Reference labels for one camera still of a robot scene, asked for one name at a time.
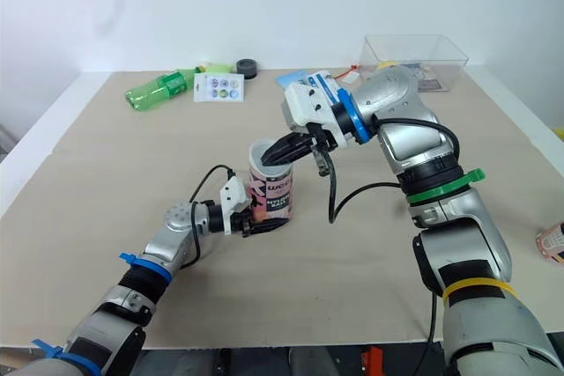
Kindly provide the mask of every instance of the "yellow object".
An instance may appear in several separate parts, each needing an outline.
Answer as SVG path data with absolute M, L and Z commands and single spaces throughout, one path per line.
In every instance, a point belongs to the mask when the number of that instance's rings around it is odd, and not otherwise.
M 382 61 L 378 65 L 377 70 L 381 70 L 382 68 L 388 68 L 389 66 L 397 65 L 397 61 Z
M 513 291 L 511 285 L 509 285 L 506 282 L 500 281 L 498 279 L 492 279 L 491 277 L 471 277 L 469 279 L 463 279 L 462 281 L 454 282 L 452 285 L 449 285 L 447 289 L 444 290 L 444 293 L 442 294 L 442 300 L 446 304 L 447 300 L 449 299 L 449 295 L 452 294 L 454 291 L 458 291 L 468 286 L 474 286 L 474 285 L 497 286 L 498 288 L 502 288 L 504 291 L 509 292 L 515 298 L 517 297 L 517 294 L 515 294 L 515 291 Z
M 553 131 L 560 140 L 564 141 L 564 128 L 553 128 Z

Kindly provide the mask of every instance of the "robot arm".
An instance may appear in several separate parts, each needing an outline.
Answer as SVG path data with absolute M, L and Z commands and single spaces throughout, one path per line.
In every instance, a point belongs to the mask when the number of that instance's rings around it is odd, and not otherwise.
M 451 374 L 562 375 L 543 329 L 508 284 L 511 258 L 497 227 L 464 173 L 456 136 L 421 101 L 417 81 L 402 66 L 377 71 L 354 95 L 292 84 L 282 105 L 294 131 L 263 156 L 264 165 L 323 157 L 351 139 L 376 137 L 422 231 L 413 240 L 425 286 L 444 300 L 445 360 Z
M 285 223 L 252 221 L 243 182 L 232 176 L 220 192 L 221 204 L 180 203 L 165 214 L 165 222 L 143 252 L 121 254 L 130 268 L 94 310 L 72 331 L 63 347 L 38 346 L 47 358 L 14 372 L 18 376 L 127 375 L 145 342 L 143 328 L 171 281 L 185 266 L 194 232 L 242 231 L 243 236 L 271 231 Z

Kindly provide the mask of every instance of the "clear plastic box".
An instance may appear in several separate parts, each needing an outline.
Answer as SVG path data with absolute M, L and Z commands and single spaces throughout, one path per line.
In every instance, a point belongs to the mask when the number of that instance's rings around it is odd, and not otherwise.
M 468 62 L 443 35 L 367 35 L 359 60 L 364 80 L 375 70 L 404 65 L 419 78 L 421 92 L 448 92 Z

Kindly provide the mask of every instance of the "small pink container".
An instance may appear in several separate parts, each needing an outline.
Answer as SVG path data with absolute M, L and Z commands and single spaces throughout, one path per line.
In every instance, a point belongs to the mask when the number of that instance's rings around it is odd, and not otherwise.
M 564 222 L 537 235 L 537 248 L 547 260 L 564 265 Z
M 274 144 L 258 140 L 249 147 L 249 192 L 255 221 L 290 218 L 292 211 L 292 165 L 263 166 L 261 157 Z

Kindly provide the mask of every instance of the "red object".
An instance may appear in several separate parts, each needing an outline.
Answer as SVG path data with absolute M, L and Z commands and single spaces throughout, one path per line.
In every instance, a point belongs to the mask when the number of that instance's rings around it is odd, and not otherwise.
M 384 376 L 384 353 L 376 347 L 360 354 L 363 376 Z
M 342 74 L 337 75 L 336 77 L 333 77 L 333 79 L 339 79 L 341 77 L 344 77 L 346 74 L 348 74 L 350 71 L 352 70 L 357 70 L 359 68 L 359 65 L 351 65 L 351 68 L 349 70 L 346 70 L 345 72 L 343 72 Z

